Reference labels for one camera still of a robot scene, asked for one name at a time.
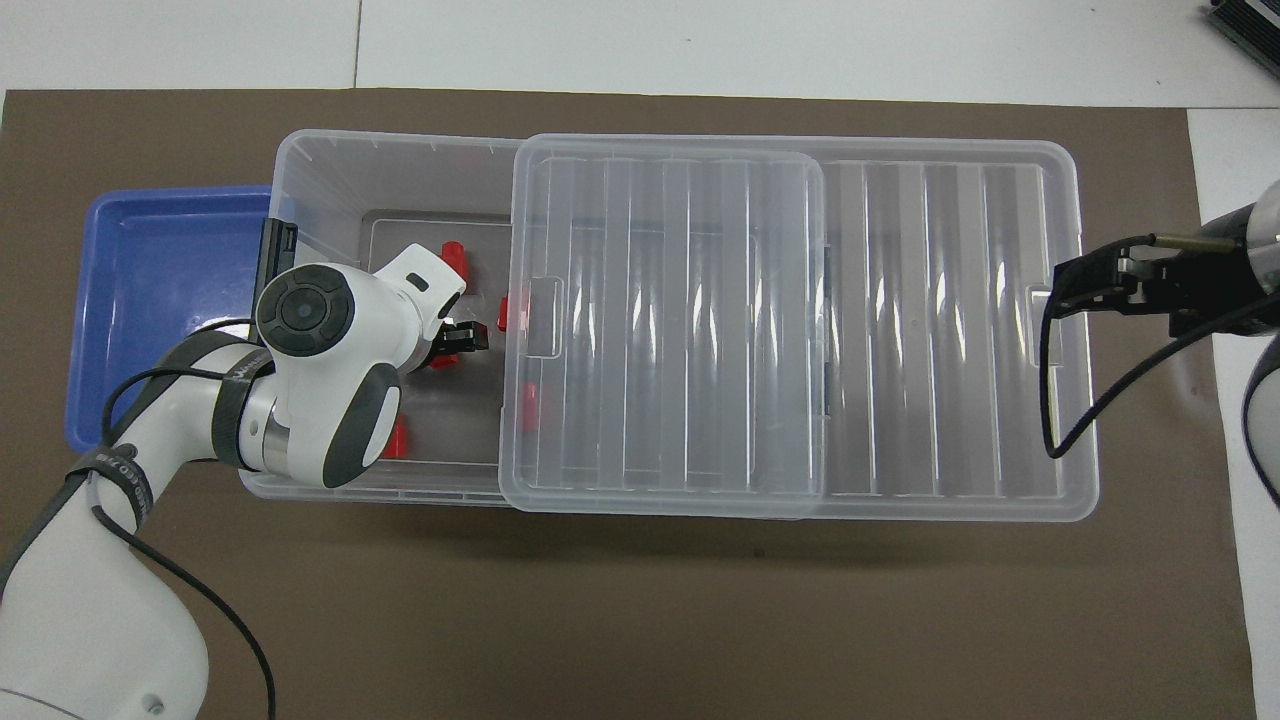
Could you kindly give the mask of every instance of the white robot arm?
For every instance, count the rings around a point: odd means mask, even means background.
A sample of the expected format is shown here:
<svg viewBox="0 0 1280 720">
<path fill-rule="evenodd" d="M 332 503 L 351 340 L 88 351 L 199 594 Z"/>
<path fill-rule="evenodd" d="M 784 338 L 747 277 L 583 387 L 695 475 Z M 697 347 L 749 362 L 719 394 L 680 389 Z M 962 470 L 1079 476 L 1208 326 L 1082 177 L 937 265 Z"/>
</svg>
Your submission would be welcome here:
<svg viewBox="0 0 1280 720">
<path fill-rule="evenodd" d="M 445 324 L 463 290 L 417 246 L 372 275 L 301 265 L 262 291 L 266 348 L 206 331 L 170 351 L 0 569 L 0 717 L 195 717 L 204 639 L 122 538 L 192 460 L 325 487 L 364 473 L 392 430 L 399 375 L 485 346 L 483 325 Z"/>
<path fill-rule="evenodd" d="M 1280 507 L 1280 338 L 1267 346 L 1244 395 L 1244 443 L 1253 468 L 1266 482 L 1271 500 Z"/>
</svg>

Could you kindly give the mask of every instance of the black cable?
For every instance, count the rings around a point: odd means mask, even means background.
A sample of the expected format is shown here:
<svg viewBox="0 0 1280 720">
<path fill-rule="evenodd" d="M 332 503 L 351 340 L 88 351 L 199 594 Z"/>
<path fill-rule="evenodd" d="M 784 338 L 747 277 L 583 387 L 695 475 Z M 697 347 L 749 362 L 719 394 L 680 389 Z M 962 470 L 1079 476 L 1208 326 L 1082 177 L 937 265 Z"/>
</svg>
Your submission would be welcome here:
<svg viewBox="0 0 1280 720">
<path fill-rule="evenodd" d="M 1253 452 L 1253 442 L 1249 439 L 1248 430 L 1244 433 L 1244 450 L 1249 452 L 1249 461 L 1253 462 L 1253 470 L 1258 474 L 1258 479 L 1262 480 L 1262 489 L 1267 491 L 1267 495 L 1271 496 L 1271 502 L 1275 503 L 1276 510 L 1280 510 L 1280 488 L 1276 488 L 1276 484 L 1271 482 L 1271 478 L 1262 469 L 1262 462 L 1258 462 L 1258 455 Z"/>
<path fill-rule="evenodd" d="M 244 638 L 250 650 L 253 651 L 253 657 L 257 659 L 257 666 L 262 670 L 262 680 L 266 683 L 266 716 L 269 720 L 275 720 L 275 678 L 271 675 L 271 664 L 266 661 L 266 653 L 262 652 L 262 646 L 259 644 L 257 638 L 253 637 L 253 632 L 248 629 L 248 625 L 246 625 L 243 620 L 241 620 L 241 616 L 236 612 L 236 610 L 232 609 L 225 600 L 218 597 L 218 593 L 215 593 L 212 588 L 200 582 L 200 579 L 191 573 L 183 570 L 180 565 L 165 557 L 159 550 L 138 539 L 133 533 L 122 528 L 110 518 L 110 515 L 106 514 L 105 510 L 102 510 L 101 505 L 95 505 L 92 511 L 93 516 L 97 518 L 97 521 L 101 523 L 104 528 L 110 530 L 113 536 L 129 543 L 133 550 L 137 550 L 165 570 L 173 573 L 173 575 L 179 580 L 195 588 L 195 591 L 205 596 L 205 600 L 211 602 L 214 607 L 220 610 L 223 615 L 230 620 L 232 625 L 236 625 L 241 637 Z"/>
<path fill-rule="evenodd" d="M 252 318 L 229 318 L 227 320 L 218 320 L 216 323 L 209 323 L 191 332 L 191 334 L 202 333 L 206 331 L 220 331 L 223 328 L 230 328 L 234 325 L 252 325 Z"/>
<path fill-rule="evenodd" d="M 1103 250 L 1106 251 L 1115 250 L 1117 245 L 1132 242 L 1135 240 L 1140 238 L 1128 238 L 1125 241 L 1119 241 L 1117 243 L 1112 243 L 1105 247 Z M 1132 245 L 1129 245 L 1129 247 L 1134 247 L 1138 245 L 1149 245 L 1149 243 L 1133 242 Z M 1076 420 L 1075 425 L 1071 427 L 1070 432 L 1066 433 L 1066 437 L 1062 438 L 1061 445 L 1055 445 L 1053 441 L 1053 419 L 1052 414 L 1050 413 L 1050 401 L 1048 401 L 1050 327 L 1053 320 L 1053 305 L 1056 300 L 1057 299 L 1051 293 L 1048 304 L 1044 306 L 1044 318 L 1041 323 L 1041 338 L 1039 338 L 1041 340 L 1039 342 L 1041 429 L 1043 430 L 1044 436 L 1044 450 L 1046 452 L 1048 452 L 1048 456 L 1055 460 L 1066 455 L 1066 452 L 1071 450 L 1071 446 L 1075 445 L 1075 441 L 1080 439 L 1080 436 L 1084 434 L 1084 430 L 1087 430 L 1089 425 L 1093 423 L 1093 420 L 1096 420 L 1097 416 L 1102 414 L 1103 410 L 1106 410 L 1107 405 L 1111 405 L 1111 402 L 1121 392 L 1124 392 L 1129 386 L 1132 386 L 1139 378 L 1151 372 L 1156 365 L 1160 365 L 1161 363 L 1164 363 L 1180 350 L 1184 350 L 1185 347 L 1219 331 L 1226 329 L 1242 320 L 1254 318 L 1267 311 L 1272 306 L 1280 305 L 1280 292 L 1271 293 L 1261 300 L 1238 307 L 1230 313 L 1219 315 L 1217 318 L 1178 336 L 1169 345 L 1148 355 L 1142 363 L 1134 365 L 1133 369 L 1130 369 L 1128 373 L 1121 375 L 1120 379 L 1112 383 L 1111 387 L 1108 387 L 1106 392 L 1103 392 L 1098 397 L 1098 400 L 1093 405 L 1091 405 L 1088 410 L 1085 410 L 1084 415 L 1082 415 L 1080 419 Z"/>
<path fill-rule="evenodd" d="M 161 378 L 168 375 L 182 375 L 193 378 L 205 378 L 209 380 L 221 380 L 223 374 L 215 373 L 212 370 L 200 370 L 197 368 L 178 368 L 178 366 L 159 366 L 151 368 L 150 370 L 143 370 L 134 375 L 129 375 L 123 383 L 115 386 L 111 395 L 108 396 L 106 402 L 102 404 L 102 439 L 101 443 L 110 447 L 115 445 L 118 439 L 115 432 L 111 429 L 111 416 L 115 415 L 115 404 L 119 402 L 120 396 L 125 393 L 131 387 L 136 386 L 141 380 L 148 378 Z"/>
</svg>

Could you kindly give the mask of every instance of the brown mat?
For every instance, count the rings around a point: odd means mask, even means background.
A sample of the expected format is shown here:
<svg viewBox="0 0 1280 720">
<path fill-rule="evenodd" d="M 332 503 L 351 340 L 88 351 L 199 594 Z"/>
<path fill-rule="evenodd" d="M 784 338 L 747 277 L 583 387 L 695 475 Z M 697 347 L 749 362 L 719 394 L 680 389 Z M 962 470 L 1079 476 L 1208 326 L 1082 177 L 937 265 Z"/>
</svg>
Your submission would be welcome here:
<svg viewBox="0 0 1280 720">
<path fill-rule="evenodd" d="M 0 128 L 0 543 L 73 460 L 61 433 L 84 210 L 118 188 L 268 183 L 303 127 L 1044 138 L 1089 245 L 1197 227 L 1180 110 L 438 91 L 10 91 Z M 1096 386 L 1165 341 L 1092 324 Z M 268 502 L 184 470 L 143 537 L 273 660 L 280 717 L 1252 717 L 1207 345 L 1103 416 L 1076 524 L 751 521 Z M 253 717 L 209 641 L 202 717 Z"/>
</svg>

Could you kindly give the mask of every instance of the storage container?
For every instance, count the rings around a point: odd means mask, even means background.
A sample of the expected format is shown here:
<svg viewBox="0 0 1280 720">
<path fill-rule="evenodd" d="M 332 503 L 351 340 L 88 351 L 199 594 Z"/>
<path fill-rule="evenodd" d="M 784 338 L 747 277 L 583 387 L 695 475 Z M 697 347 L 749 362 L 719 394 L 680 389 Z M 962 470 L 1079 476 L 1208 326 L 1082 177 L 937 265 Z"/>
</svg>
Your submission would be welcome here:
<svg viewBox="0 0 1280 720">
<path fill-rule="evenodd" d="M 102 404 L 124 379 L 196 328 L 248 316 L 270 196 L 268 186 L 237 186 L 119 190 L 93 201 L 63 425 L 73 448 L 99 443 Z M 138 389 L 122 396 L 120 413 Z"/>
<path fill-rule="evenodd" d="M 271 214 L 298 261 L 462 242 L 486 352 L 406 380 L 406 460 L 265 497 L 767 518 L 1074 520 L 1096 439 L 1042 448 L 1036 340 L 1079 254 L 1033 141 L 302 131 Z M 494 331 L 509 296 L 508 332 Z M 1089 404 L 1061 323 L 1059 420 Z"/>
</svg>

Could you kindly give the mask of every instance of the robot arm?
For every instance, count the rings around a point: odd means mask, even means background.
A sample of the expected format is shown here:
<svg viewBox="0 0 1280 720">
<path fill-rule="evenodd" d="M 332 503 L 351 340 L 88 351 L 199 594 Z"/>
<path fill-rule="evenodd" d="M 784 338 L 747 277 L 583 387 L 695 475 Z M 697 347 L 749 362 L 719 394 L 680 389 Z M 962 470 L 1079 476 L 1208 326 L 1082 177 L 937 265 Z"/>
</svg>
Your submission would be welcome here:
<svg viewBox="0 0 1280 720">
<path fill-rule="evenodd" d="M 1142 259 L 1140 246 L 1178 250 Z M 1061 445 L 1053 439 L 1048 400 L 1051 322 L 1075 313 L 1108 310 L 1124 315 L 1169 315 L 1171 343 L 1107 389 Z M 1213 332 L 1244 336 L 1280 328 L 1280 182 L 1253 205 L 1210 220 L 1194 236 L 1149 234 L 1114 242 L 1053 270 L 1053 287 L 1041 325 L 1041 415 L 1044 445 L 1060 457 L 1124 388 L 1178 350 Z M 1245 443 L 1267 492 L 1280 507 L 1280 338 L 1254 369 L 1242 420 Z"/>
<path fill-rule="evenodd" d="M 374 275 L 302 265 L 259 301 L 266 350 L 197 332 L 170 351 L 161 366 L 202 375 L 152 378 L 113 428 L 118 439 L 82 459 L 0 569 L 0 717 L 195 717 L 204 639 L 93 507 L 132 533 L 178 468 L 201 459 L 316 486 L 352 480 L 387 443 L 399 375 L 433 352 L 486 346 L 484 325 L 445 324 L 463 290 L 417 246 Z"/>
</svg>

